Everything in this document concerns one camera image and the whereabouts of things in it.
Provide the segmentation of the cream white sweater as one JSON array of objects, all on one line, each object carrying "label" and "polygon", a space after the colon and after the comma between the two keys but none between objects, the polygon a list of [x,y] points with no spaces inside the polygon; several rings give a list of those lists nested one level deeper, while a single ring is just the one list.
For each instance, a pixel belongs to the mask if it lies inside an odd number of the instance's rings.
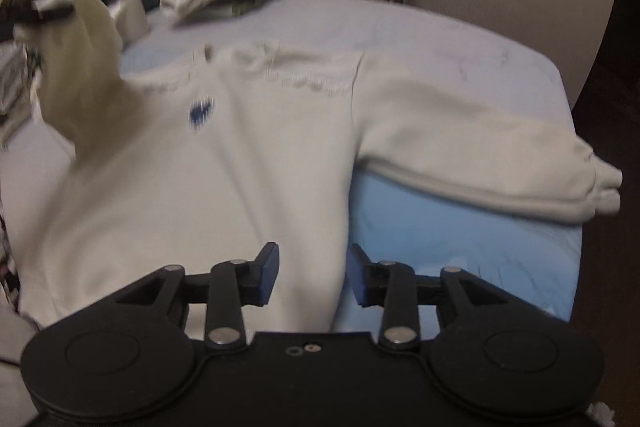
[{"label": "cream white sweater", "polygon": [[119,72],[99,0],[23,28],[43,120],[75,158],[35,244],[16,258],[18,309],[42,326],[164,265],[208,271],[278,244],[252,331],[325,332],[345,276],[352,170],[438,197],[582,223],[620,209],[620,170],[570,130],[500,112],[369,52],[275,42],[200,46]]}]

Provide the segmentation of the pile of folded clothes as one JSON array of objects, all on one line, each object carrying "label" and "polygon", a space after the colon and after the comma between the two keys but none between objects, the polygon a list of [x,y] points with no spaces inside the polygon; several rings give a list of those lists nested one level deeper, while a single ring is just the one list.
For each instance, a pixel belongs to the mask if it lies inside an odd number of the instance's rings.
[{"label": "pile of folded clothes", "polygon": [[32,117],[34,82],[39,80],[40,58],[24,44],[1,43],[1,146]]}]

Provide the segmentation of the white cylindrical jug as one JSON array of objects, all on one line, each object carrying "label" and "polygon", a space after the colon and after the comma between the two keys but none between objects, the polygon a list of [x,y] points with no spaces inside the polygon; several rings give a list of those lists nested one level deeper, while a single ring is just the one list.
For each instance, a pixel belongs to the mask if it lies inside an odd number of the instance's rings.
[{"label": "white cylindrical jug", "polygon": [[115,0],[108,6],[122,46],[130,46],[150,32],[142,0]]}]

